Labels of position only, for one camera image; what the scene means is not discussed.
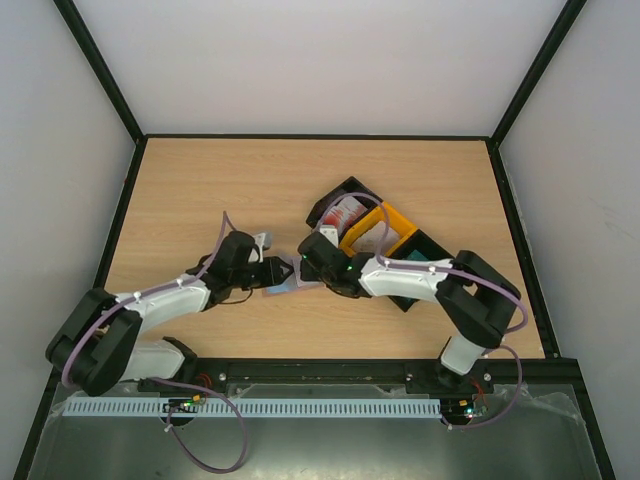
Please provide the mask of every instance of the purple cable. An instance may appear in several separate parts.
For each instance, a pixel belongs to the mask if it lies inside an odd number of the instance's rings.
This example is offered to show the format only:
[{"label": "purple cable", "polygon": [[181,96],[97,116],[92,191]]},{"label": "purple cable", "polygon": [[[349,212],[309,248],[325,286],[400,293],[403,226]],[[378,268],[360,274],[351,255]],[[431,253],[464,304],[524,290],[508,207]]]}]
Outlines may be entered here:
[{"label": "purple cable", "polygon": [[513,394],[513,398],[511,399],[511,401],[505,407],[504,410],[502,410],[495,417],[490,418],[489,420],[486,420],[484,422],[470,423],[470,424],[467,424],[467,425],[451,425],[447,421],[447,419],[444,418],[444,416],[443,416],[442,417],[442,422],[447,426],[447,428],[449,430],[470,430],[472,428],[486,427],[487,425],[491,425],[492,423],[495,423],[498,420],[500,420],[502,417],[504,417],[513,408],[513,406],[518,401],[518,397],[520,396],[520,391],[522,390],[522,363],[520,362],[520,357],[518,357],[518,354],[516,353],[516,351],[513,348],[511,348],[511,347],[509,347],[507,345],[500,345],[498,348],[501,348],[503,350],[507,350],[507,351],[511,352],[511,354],[513,355],[514,360],[516,361],[516,365],[518,366],[518,382],[516,383],[516,391]]},{"label": "purple cable", "polygon": [[[213,262],[213,259],[215,258],[216,254],[218,253],[218,250],[220,249],[220,245],[222,244],[222,240],[224,238],[224,232],[225,232],[225,228],[226,228],[227,224],[231,227],[232,230],[236,229],[236,227],[231,223],[231,220],[229,219],[229,216],[227,215],[227,212],[224,211],[224,212],[222,212],[222,225],[220,226],[220,233],[218,234],[218,240],[216,241],[216,245],[213,248],[213,252],[209,256],[209,258],[202,264],[202,268],[196,274],[196,276],[184,281],[182,283],[183,286],[191,285],[195,281],[200,280],[200,278],[205,274],[207,269],[211,266],[211,263]],[[164,290],[168,290],[170,288],[174,288],[175,286],[176,286],[176,282],[173,281],[173,282],[165,283],[165,284],[162,284],[162,285],[158,285],[156,287],[151,287],[151,288],[148,288],[147,290],[141,291],[139,298],[142,298],[142,297],[147,296],[147,295],[153,295],[154,293],[162,292]],[[107,322],[107,320],[109,320],[109,318],[114,313],[116,313],[118,310],[120,310],[121,308],[124,308],[125,306],[127,306],[130,303],[135,302],[135,301],[136,301],[136,297],[130,297],[130,298],[126,298],[126,299],[122,300],[119,303],[116,303],[113,307],[111,307],[110,309],[106,310],[95,321],[95,323],[89,327],[89,329],[85,332],[85,334],[82,336],[82,338],[80,338],[80,341],[78,341],[76,346],[71,351],[71,354],[69,355],[69,358],[67,359],[67,363],[64,364],[64,368],[62,369],[62,379],[61,379],[61,381],[62,381],[62,384],[65,387],[71,388],[73,386],[73,381],[72,381],[72,379],[70,377],[71,367],[73,367],[73,363],[76,361],[76,358],[78,358],[78,355],[80,354],[80,351],[84,348],[84,346],[87,344],[87,342],[91,339],[91,337],[96,332],[96,330],[98,330],[100,327],[102,327],[102,325],[104,325]]]},{"label": "purple cable", "polygon": [[169,410],[169,413],[167,414],[166,423],[167,423],[167,428],[169,429],[167,431],[170,431],[173,434],[173,437],[178,441],[178,445],[180,446],[180,449],[184,452],[184,454],[187,456],[187,458],[189,460],[191,460],[195,465],[200,467],[202,470],[204,470],[205,472],[209,472],[209,473],[231,473],[231,472],[235,472],[236,470],[238,470],[242,466],[242,463],[244,462],[244,458],[247,455],[247,450],[249,448],[249,433],[247,431],[247,426],[246,426],[246,424],[244,422],[244,418],[242,417],[242,414],[238,410],[238,407],[236,407],[233,404],[233,402],[231,402],[231,400],[229,400],[224,395],[219,394],[218,392],[215,392],[215,391],[210,390],[210,389],[205,388],[205,387],[200,387],[198,385],[190,385],[188,383],[172,382],[171,380],[164,380],[162,378],[149,378],[149,380],[154,381],[156,383],[161,383],[163,385],[169,385],[171,387],[179,387],[179,388],[186,388],[186,389],[190,389],[190,390],[197,390],[199,392],[206,393],[207,395],[219,398],[224,403],[226,403],[229,406],[229,408],[231,408],[231,410],[233,410],[233,413],[236,414],[236,417],[238,417],[238,422],[240,423],[240,428],[242,429],[242,452],[240,452],[240,456],[238,457],[238,460],[236,461],[236,463],[234,463],[229,468],[212,467],[212,466],[207,465],[206,463],[202,462],[201,460],[196,458],[196,456],[193,453],[191,453],[191,451],[187,448],[187,446],[184,444],[182,439],[178,436],[178,433],[176,432],[175,427],[171,424],[171,415],[173,415],[175,413],[175,411],[177,410],[178,407],[172,408],[171,410]]},{"label": "purple cable", "polygon": [[[340,195],[333,202],[331,202],[331,204],[329,204],[327,209],[322,214],[322,217],[320,217],[320,220],[318,220],[318,223],[316,224],[315,230],[318,230],[323,225],[324,219],[327,217],[327,215],[329,215],[329,212],[331,211],[331,209],[333,207],[335,207],[338,203],[340,203],[341,200],[343,200],[345,198],[349,198],[349,197],[366,198],[367,200],[371,200],[372,202],[374,202],[382,210],[382,214],[384,215],[385,225],[384,225],[384,232],[382,234],[382,238],[380,238],[380,241],[378,242],[378,245],[376,246],[376,251],[375,251],[375,257],[376,257],[376,260],[378,261],[378,263],[380,265],[385,265],[387,267],[394,267],[394,268],[398,268],[400,270],[402,270],[402,269],[404,269],[404,270],[415,270],[416,266],[414,266],[414,265],[411,265],[411,266],[402,265],[402,264],[394,262],[390,258],[386,258],[386,257],[382,256],[382,245],[384,244],[384,241],[386,240],[387,235],[389,234],[389,229],[391,228],[391,219],[389,217],[389,212],[387,211],[385,206],[382,204],[382,202],[380,200],[378,200],[373,195],[369,195],[368,193],[359,193],[359,192],[345,193],[343,195]],[[477,275],[473,275],[471,273],[467,273],[467,272],[462,271],[462,270],[456,270],[454,268],[435,267],[435,271],[436,272],[440,272],[440,273],[446,273],[446,274],[455,275],[457,277],[466,278],[467,280],[471,280],[472,282],[475,282],[478,285],[482,285],[483,287],[487,287],[487,288],[493,290],[494,292],[499,293],[500,295],[506,297],[508,300],[513,302],[514,305],[522,312],[522,321],[518,325],[515,325],[513,327],[507,328],[505,330],[505,334],[517,332],[518,330],[521,330],[524,327],[526,327],[527,323],[529,323],[529,313],[527,312],[527,307],[524,305],[524,303],[522,303],[522,301],[520,301],[509,290],[507,290],[505,288],[502,288],[500,285],[496,285],[495,283],[490,282],[488,280],[485,280],[482,277],[478,277]]]}]

